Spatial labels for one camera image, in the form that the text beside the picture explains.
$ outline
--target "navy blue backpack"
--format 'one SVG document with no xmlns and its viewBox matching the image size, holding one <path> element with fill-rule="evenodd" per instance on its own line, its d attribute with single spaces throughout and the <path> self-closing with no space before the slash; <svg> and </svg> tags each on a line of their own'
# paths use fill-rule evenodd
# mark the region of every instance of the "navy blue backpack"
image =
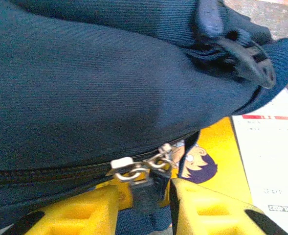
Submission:
<svg viewBox="0 0 288 235">
<path fill-rule="evenodd" d="M 0 0 L 0 229 L 287 83 L 288 39 L 222 0 Z"/>
</svg>

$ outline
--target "zipper teeth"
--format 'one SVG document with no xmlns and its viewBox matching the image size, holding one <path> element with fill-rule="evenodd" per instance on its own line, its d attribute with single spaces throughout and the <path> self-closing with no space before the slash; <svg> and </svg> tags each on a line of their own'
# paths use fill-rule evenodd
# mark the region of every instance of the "zipper teeth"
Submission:
<svg viewBox="0 0 288 235">
<path fill-rule="evenodd" d="M 189 134 L 185 134 L 179 138 L 176 138 L 170 142 L 168 142 L 168 144 L 172 145 L 180 140 L 183 140 L 189 136 L 191 136 L 192 134 L 194 134 L 195 131 L 193 133 L 189 133 Z M 154 149 L 151 151 L 147 151 L 145 153 L 141 153 L 138 155 L 134 155 L 131 156 L 133 159 L 137 160 L 140 159 L 144 160 L 143 157 L 149 156 L 151 157 L 152 154 L 157 154 L 158 153 L 158 149 Z M 97 174 L 99 172 L 104 173 L 104 170 L 95 170 L 93 168 L 95 167 L 100 167 L 102 166 L 103 168 L 110 165 L 110 162 L 106 162 L 106 163 L 99 163 L 99 164 L 91 164 L 91 165 L 84 165 L 84 166 L 73 166 L 73 167 L 65 167 L 65 168 L 54 168 L 54 169 L 36 169 L 36 170 L 17 170 L 17 171 L 0 171 L 0 182 L 12 182 L 12 183 L 19 183 L 19 182 L 32 182 L 34 179 L 30 178 L 30 177 L 36 177 L 36 181 L 43 181 L 46 178 L 51 177 L 53 179 L 69 179 L 69 178 L 76 178 L 76 177 L 83 177 L 86 176 L 88 174 L 90 174 L 90 172 L 92 171 L 93 174 Z"/>
</svg>

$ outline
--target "yellow object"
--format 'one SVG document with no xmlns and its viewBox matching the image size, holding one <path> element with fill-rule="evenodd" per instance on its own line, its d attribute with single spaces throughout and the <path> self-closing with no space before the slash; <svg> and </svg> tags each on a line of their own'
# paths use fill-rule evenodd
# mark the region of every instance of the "yellow object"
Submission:
<svg viewBox="0 0 288 235">
<path fill-rule="evenodd" d="M 265 235 L 244 212 L 263 213 L 253 205 L 187 180 L 172 182 L 179 203 L 176 235 Z"/>
<path fill-rule="evenodd" d="M 41 208 L 26 235 L 114 235 L 118 198 L 117 186 L 106 186 Z"/>
<path fill-rule="evenodd" d="M 230 118 L 203 129 L 197 144 L 204 148 L 218 165 L 217 174 L 201 186 L 252 203 L 243 163 Z"/>
</svg>

